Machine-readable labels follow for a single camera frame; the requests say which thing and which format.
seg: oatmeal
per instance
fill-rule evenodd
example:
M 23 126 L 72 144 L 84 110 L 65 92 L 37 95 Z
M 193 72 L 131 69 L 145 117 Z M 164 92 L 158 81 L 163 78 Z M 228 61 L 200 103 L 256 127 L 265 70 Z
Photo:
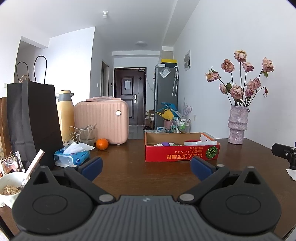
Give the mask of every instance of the oatmeal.
M 2 195 L 13 195 L 13 194 L 17 194 L 19 193 L 20 190 L 18 190 L 16 187 L 14 186 L 11 186 L 11 185 L 6 185 L 4 188 L 3 188 L 3 192 L 1 193 Z

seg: yellow box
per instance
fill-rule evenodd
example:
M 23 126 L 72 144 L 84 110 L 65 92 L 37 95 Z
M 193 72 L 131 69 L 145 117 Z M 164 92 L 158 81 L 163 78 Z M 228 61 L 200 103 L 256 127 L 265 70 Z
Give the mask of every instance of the yellow box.
M 176 64 L 177 63 L 177 60 L 176 59 L 163 58 L 163 59 L 161 59 L 161 62 L 162 63 L 173 63 L 173 64 Z

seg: ceiling light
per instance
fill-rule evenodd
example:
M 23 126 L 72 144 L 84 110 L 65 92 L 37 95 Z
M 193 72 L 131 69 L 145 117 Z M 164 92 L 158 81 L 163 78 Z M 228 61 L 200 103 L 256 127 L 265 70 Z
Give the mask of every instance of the ceiling light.
M 107 18 L 108 11 L 103 11 L 103 19 Z
M 136 43 L 136 45 L 141 46 L 141 47 L 146 47 L 147 46 L 147 43 L 145 41 L 138 41 Z

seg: refrigerator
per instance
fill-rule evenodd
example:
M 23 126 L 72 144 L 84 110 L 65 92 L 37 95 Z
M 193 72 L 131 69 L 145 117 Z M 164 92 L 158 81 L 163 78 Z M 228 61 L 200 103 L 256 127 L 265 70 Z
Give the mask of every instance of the refrigerator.
M 176 86 L 173 92 L 174 80 L 175 80 L 175 68 L 170 68 L 170 73 L 163 78 L 160 75 L 160 71 L 162 71 L 164 67 L 155 67 L 155 84 L 154 84 L 154 129 L 157 127 L 163 127 L 163 118 L 156 114 L 156 112 L 163 108 L 164 106 L 161 104 L 162 102 L 172 103 L 178 108 L 178 90 L 177 96 Z

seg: red lid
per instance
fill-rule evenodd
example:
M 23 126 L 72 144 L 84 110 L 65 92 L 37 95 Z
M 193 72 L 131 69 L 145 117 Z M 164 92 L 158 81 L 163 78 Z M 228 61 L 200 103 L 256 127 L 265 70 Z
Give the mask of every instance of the red lid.
M 188 141 L 185 141 L 185 142 L 197 142 L 197 141 L 202 141 L 202 140 L 188 140 Z

